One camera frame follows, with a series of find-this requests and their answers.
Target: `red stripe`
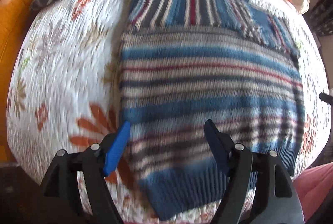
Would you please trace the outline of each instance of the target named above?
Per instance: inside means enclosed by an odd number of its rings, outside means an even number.
[[[269,73],[264,70],[259,70],[254,67],[249,66],[237,66],[231,63],[209,63],[209,64],[193,64],[193,65],[177,65],[177,66],[166,66],[166,67],[154,67],[154,68],[124,68],[125,71],[131,72],[152,72],[152,71],[164,71],[164,70],[174,70],[174,69],[184,69],[184,68],[198,68],[198,67],[225,67],[225,68],[237,68],[237,69],[244,69],[250,70],[256,73],[265,74],[271,77],[275,77],[279,80],[283,80],[289,84],[296,85],[298,87],[302,87],[302,83],[290,81],[287,78],[281,77],[277,74]]]
[[[272,26],[274,27],[275,34],[279,37],[280,44],[284,47],[284,50],[285,50],[287,53],[289,53],[289,49],[288,49],[288,47],[285,45],[284,40],[282,39],[282,36],[281,36],[280,30],[279,30],[278,27],[275,25],[274,20],[272,19],[272,17],[271,17],[270,15],[268,16],[268,19],[269,19],[270,23],[272,24]]]
[[[237,13],[237,10],[236,10],[236,8],[235,8],[235,5],[234,5],[234,0],[229,0],[229,2],[230,2],[230,5],[232,6],[232,8],[234,9],[234,14],[235,14],[235,16],[237,17],[237,19],[238,19],[238,22],[239,22],[239,24],[240,24],[240,29],[241,30],[245,30],[245,27],[244,27],[244,24],[241,22],[241,20],[240,20],[240,16],[238,15],[238,13]]]
[[[191,25],[196,24],[196,17],[195,17],[195,0],[190,0],[190,21]]]
[[[142,7],[142,9],[140,10],[140,12],[138,13],[138,15],[133,19],[133,21],[131,22],[132,25],[134,25],[136,23],[136,21],[139,19],[139,17],[143,14],[144,10],[147,8],[148,4],[149,4],[150,0],[145,0],[144,1],[144,6]]]
[[[254,118],[236,117],[236,118],[232,118],[232,119],[226,119],[223,121],[217,121],[217,122],[214,122],[214,124],[216,125],[216,127],[219,127],[219,126],[222,127],[222,126],[224,126],[224,124],[230,124],[230,123],[240,122],[240,121],[244,121],[244,120],[253,121],[253,120],[262,119],[262,118],[263,117],[259,117],[259,116],[254,117]],[[282,117],[282,116],[270,116],[270,117],[264,117],[264,118],[265,119],[285,119],[285,117]],[[289,119],[289,121],[299,124],[299,122],[296,120]],[[188,127],[188,128],[178,129],[177,131],[174,131],[174,132],[166,132],[166,133],[159,133],[159,134],[156,134],[156,132],[150,132],[150,133],[146,133],[145,136],[140,139],[129,141],[129,145],[136,145],[136,144],[139,144],[140,142],[145,142],[148,140],[161,139],[161,138],[164,138],[165,136],[172,137],[172,136],[181,135],[181,134],[198,131],[198,130],[202,130],[202,129],[203,129],[203,127],[197,127],[197,128]]]

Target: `metal screw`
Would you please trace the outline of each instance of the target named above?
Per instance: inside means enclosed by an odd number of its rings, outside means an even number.
[[[57,152],[57,155],[58,156],[63,156],[65,154],[65,152],[66,152],[65,150],[61,149]]]
[[[235,149],[239,150],[239,151],[242,151],[242,150],[244,150],[244,145],[240,144],[240,143],[236,143],[235,144]]]
[[[90,148],[93,150],[93,151],[97,151],[99,149],[99,144],[98,143],[94,143],[90,146]]]
[[[275,152],[274,150],[270,150],[269,155],[273,156],[273,157],[277,157],[277,152]]]

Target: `floral blanket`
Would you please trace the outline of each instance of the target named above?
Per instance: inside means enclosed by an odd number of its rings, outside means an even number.
[[[283,0],[249,2],[285,17],[300,51],[306,125],[296,160],[297,176],[319,155],[329,137],[330,107],[318,97],[328,92],[324,66],[304,19],[288,4]],[[13,154],[36,182],[41,182],[59,149],[84,150],[117,127],[118,48],[129,3],[59,0],[38,14],[26,35],[9,88],[7,129]],[[84,209],[90,211],[81,173],[78,180]],[[159,222],[124,159],[107,181],[125,222]],[[245,209],[252,198],[253,191]],[[207,223],[218,205],[213,202],[180,213],[170,223]]]

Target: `blue striped sweater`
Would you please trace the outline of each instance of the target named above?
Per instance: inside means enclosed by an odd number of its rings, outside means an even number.
[[[161,220],[226,189],[208,119],[252,151],[278,151],[293,174],[304,102],[284,20],[247,0],[132,0],[128,22],[119,119],[131,123],[126,157]]]

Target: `ribbed cuff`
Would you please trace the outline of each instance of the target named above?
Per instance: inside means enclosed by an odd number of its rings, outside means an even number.
[[[260,146],[257,151],[276,150],[290,175],[294,173],[298,150],[281,146]],[[141,190],[146,194],[160,220],[169,220],[174,215],[220,200],[227,188],[229,178],[217,169],[214,158],[175,167],[150,174],[139,180]],[[249,189],[256,185],[257,173],[252,172]]]

